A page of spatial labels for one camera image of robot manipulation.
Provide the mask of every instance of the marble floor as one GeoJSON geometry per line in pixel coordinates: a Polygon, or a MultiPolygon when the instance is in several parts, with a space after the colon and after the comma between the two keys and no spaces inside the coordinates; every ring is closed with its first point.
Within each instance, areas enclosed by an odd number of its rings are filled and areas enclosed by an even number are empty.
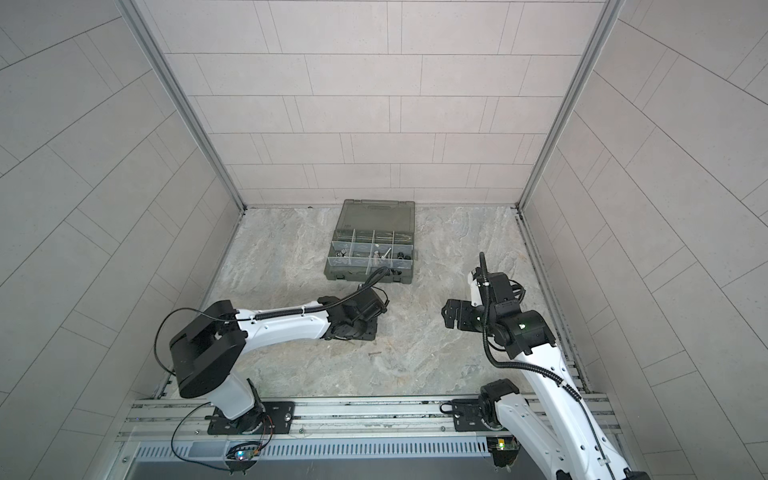
{"type": "MultiPolygon", "coordinates": [[[[354,291],[355,283],[323,275],[339,212],[248,210],[210,301],[229,299],[236,308],[262,310],[354,291]]],[[[417,207],[415,223],[413,283],[379,285],[390,303],[379,317],[376,340],[297,340],[247,353],[236,368],[254,381],[261,396],[476,394],[505,376],[531,391],[518,371],[488,363],[479,334],[446,329],[440,315],[448,298],[468,300],[466,274],[477,266],[482,250],[491,272],[505,272],[526,288],[523,309],[538,310],[550,322],[515,212],[509,207],[417,207]]]]}

